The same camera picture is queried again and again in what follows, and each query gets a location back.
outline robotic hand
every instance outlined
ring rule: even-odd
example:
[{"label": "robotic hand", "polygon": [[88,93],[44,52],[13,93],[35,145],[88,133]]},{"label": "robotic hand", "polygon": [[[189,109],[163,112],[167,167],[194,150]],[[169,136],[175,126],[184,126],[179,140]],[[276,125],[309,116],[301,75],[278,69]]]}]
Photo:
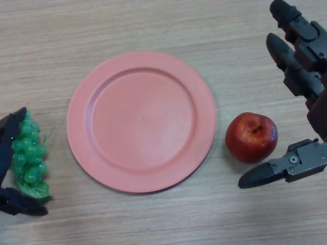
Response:
[{"label": "robotic hand", "polygon": [[42,202],[14,188],[1,187],[13,157],[12,141],[20,134],[19,123],[24,120],[26,112],[26,107],[23,107],[0,120],[0,211],[10,215],[44,216],[48,210]]},{"label": "robotic hand", "polygon": [[278,159],[271,159],[246,172],[241,189],[266,185],[285,179],[293,182],[322,172],[327,165],[327,32],[317,22],[308,22],[295,6],[274,0],[270,12],[285,32],[285,40],[270,33],[267,49],[285,75],[284,84],[294,96],[304,96],[307,118],[323,142],[306,139],[290,145]]}]

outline grapes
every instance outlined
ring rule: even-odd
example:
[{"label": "grapes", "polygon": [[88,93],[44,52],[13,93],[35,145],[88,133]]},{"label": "grapes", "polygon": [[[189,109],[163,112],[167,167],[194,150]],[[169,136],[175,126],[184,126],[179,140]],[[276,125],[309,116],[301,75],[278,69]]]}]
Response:
[{"label": "grapes", "polygon": [[14,140],[12,142],[12,150],[15,153],[19,153],[20,151],[22,151],[22,142],[20,142],[19,140]]},{"label": "grapes", "polygon": [[32,127],[32,130],[35,130],[35,131],[40,130],[39,124],[37,122],[35,122],[35,121],[32,122],[31,127]]},{"label": "grapes", "polygon": [[32,132],[32,127],[31,125],[23,124],[20,129],[20,133],[23,136],[27,136]]},{"label": "grapes", "polygon": [[25,137],[25,138],[21,139],[20,142],[21,142],[22,148],[24,150],[32,146],[32,140],[30,138]]},{"label": "grapes", "polygon": [[41,157],[34,157],[30,160],[30,163],[34,166],[38,166],[43,162],[43,159]]},{"label": "grapes", "polygon": [[32,130],[32,132],[28,135],[28,137],[32,141],[37,140],[37,138],[39,137],[39,132],[37,132],[36,130]]},{"label": "grapes", "polygon": [[37,146],[30,146],[25,149],[25,155],[28,161],[31,161],[33,158],[38,156],[38,148]]},{"label": "grapes", "polygon": [[22,154],[14,154],[12,157],[12,161],[15,165],[23,166],[26,163],[26,157]]},{"label": "grapes", "polygon": [[25,173],[24,180],[28,184],[34,184],[37,182],[40,176],[40,171],[36,167],[32,167]]},{"label": "grapes", "polygon": [[37,146],[37,153],[40,157],[43,157],[46,154],[46,147],[44,144]]},{"label": "grapes", "polygon": [[12,142],[14,152],[10,169],[14,173],[14,182],[25,194],[35,198],[49,195],[49,186],[44,182],[48,171],[43,158],[47,153],[44,142],[39,142],[40,126],[27,111],[25,119],[19,124],[20,135]]},{"label": "grapes", "polygon": [[25,174],[26,167],[23,165],[14,164],[12,170],[17,176],[21,176]]}]

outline pink plate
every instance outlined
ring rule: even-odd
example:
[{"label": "pink plate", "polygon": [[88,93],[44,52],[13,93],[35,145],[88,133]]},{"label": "pink plate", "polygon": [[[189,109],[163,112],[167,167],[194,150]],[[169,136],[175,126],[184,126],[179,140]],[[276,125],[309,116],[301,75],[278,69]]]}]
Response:
[{"label": "pink plate", "polygon": [[191,67],[161,53],[114,57],[79,85],[67,134],[78,163],[120,191],[154,192],[188,177],[216,132],[215,100]]}]

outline red apple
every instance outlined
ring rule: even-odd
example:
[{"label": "red apple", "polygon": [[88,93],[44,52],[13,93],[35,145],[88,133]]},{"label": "red apple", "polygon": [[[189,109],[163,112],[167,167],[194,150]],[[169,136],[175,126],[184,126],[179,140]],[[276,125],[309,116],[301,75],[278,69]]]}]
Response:
[{"label": "red apple", "polygon": [[229,125],[225,141],[230,153],[240,162],[257,163],[276,148],[277,127],[268,117],[244,112]]}]

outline grape stem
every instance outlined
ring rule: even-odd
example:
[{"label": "grape stem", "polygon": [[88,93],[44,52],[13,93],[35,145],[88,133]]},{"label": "grape stem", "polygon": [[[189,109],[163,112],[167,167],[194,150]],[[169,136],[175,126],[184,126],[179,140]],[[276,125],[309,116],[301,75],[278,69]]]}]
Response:
[{"label": "grape stem", "polygon": [[52,133],[53,133],[54,130],[55,130],[55,125],[53,125],[53,127],[51,129],[51,132],[48,135],[45,135],[44,136],[43,144],[50,138],[50,136],[52,135]]}]

